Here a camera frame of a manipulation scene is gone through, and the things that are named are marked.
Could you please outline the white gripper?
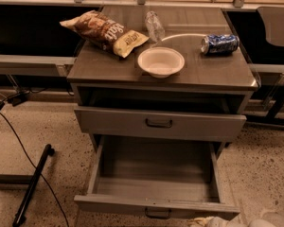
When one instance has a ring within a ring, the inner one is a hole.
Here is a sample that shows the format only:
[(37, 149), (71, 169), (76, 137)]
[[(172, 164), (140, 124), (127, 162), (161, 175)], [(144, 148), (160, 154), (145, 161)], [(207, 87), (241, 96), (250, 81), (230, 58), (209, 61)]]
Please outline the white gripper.
[(219, 217), (193, 218), (188, 221), (189, 227), (243, 227), (241, 224)]

